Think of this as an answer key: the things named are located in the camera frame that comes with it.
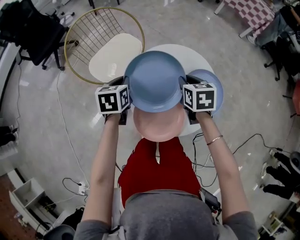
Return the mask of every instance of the white round table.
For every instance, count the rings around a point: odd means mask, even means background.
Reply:
[[[180,62],[186,74],[189,74],[190,72],[197,69],[205,69],[214,73],[214,71],[212,70],[209,63],[205,60],[205,58],[193,49],[190,49],[188,47],[177,44],[164,44],[153,47],[147,50],[147,52],[148,51],[161,51],[172,55]],[[131,106],[131,111],[128,111],[127,114],[127,124],[124,127],[136,131],[133,122],[133,109],[134,106]],[[201,129],[200,124],[190,125],[188,121],[188,116],[186,115],[186,118],[184,120],[184,128],[179,136],[189,135],[198,131],[199,129]]]

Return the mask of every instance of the desk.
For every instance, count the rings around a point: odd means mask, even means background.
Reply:
[[[263,0],[223,0],[215,10],[216,15],[225,4],[235,9],[249,25],[248,29],[239,34],[240,38],[250,32],[253,32],[253,37],[256,38],[273,21],[275,16]]]

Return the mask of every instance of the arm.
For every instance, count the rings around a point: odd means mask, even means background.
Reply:
[[[294,8],[291,8],[291,12],[292,12],[292,15],[295,17],[298,25],[300,25],[300,17],[298,16],[298,14],[295,12]]]
[[[206,112],[198,112],[196,117],[200,122],[206,143],[210,143],[221,135],[212,118]],[[208,147],[219,179],[223,221],[235,213],[250,211],[240,180],[238,165],[225,140],[220,138]]]
[[[113,185],[119,136],[119,114],[113,114],[104,125],[90,180],[90,194],[82,221],[100,220],[112,223]]]

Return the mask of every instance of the checkered tablecloth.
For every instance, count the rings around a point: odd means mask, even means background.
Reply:
[[[247,21],[256,38],[274,19],[274,12],[263,0],[224,0]]]

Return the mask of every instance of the power strip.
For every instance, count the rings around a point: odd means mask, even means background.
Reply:
[[[85,182],[79,182],[80,186],[78,189],[78,194],[84,196],[86,195],[86,186],[85,186]]]

